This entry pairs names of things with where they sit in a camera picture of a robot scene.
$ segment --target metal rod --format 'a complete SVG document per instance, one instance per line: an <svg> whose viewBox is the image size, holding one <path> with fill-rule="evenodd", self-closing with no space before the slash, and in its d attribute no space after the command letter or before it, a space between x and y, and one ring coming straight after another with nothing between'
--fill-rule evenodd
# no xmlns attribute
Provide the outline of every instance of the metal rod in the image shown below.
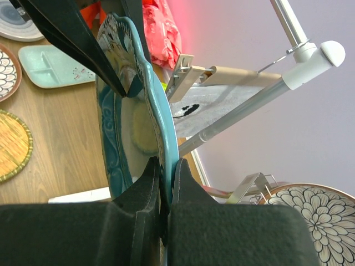
<svg viewBox="0 0 355 266"><path fill-rule="evenodd" d="M270 2L292 47L306 42L306 34L303 31L288 0L270 0Z"/></svg>
<svg viewBox="0 0 355 266"><path fill-rule="evenodd" d="M228 127L252 114L254 111L276 99L288 90L289 88L286 86L282 78L280 78L275 84L265 87L253 97L249 98L244 103L234 108L228 114L219 118L213 124L202 129L196 135L181 144L179 146L180 157L185 156L189 152L201 146L203 143L209 141L220 132L226 130Z"/></svg>

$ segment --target white wall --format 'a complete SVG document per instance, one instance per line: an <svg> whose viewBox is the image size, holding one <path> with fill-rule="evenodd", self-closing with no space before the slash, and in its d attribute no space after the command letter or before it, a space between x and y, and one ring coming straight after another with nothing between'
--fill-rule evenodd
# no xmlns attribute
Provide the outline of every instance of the white wall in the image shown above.
<svg viewBox="0 0 355 266"><path fill-rule="evenodd" d="M355 195L355 1L289 0L316 44L336 40L338 69L288 92L198 149L212 186L233 190L248 174L313 182ZM257 70L290 44L268 0L168 0L194 64ZM282 73L292 57L270 71Z"/></svg>

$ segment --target round woven tray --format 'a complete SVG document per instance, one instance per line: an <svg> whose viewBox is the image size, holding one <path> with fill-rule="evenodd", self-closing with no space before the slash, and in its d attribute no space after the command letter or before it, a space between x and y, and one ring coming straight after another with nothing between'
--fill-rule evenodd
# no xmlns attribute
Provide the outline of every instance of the round woven tray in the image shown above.
<svg viewBox="0 0 355 266"><path fill-rule="evenodd" d="M0 183L25 167L32 150L32 134L26 124L0 109Z"/></svg>

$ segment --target red bag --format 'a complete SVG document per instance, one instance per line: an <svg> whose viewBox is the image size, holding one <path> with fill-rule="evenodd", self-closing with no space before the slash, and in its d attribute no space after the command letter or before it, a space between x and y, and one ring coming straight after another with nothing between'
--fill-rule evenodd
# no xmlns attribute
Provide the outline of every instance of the red bag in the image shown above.
<svg viewBox="0 0 355 266"><path fill-rule="evenodd" d="M151 61L173 69L181 53L181 36L166 0L143 0L144 33Z"/></svg>

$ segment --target gray fabric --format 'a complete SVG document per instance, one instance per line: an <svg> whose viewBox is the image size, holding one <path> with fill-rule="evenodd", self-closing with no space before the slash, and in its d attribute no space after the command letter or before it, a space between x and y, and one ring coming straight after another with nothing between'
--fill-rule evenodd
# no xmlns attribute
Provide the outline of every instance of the gray fabric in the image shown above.
<svg viewBox="0 0 355 266"><path fill-rule="evenodd" d="M178 103L170 103L177 137L190 137L258 93L263 87L193 86Z"/></svg>

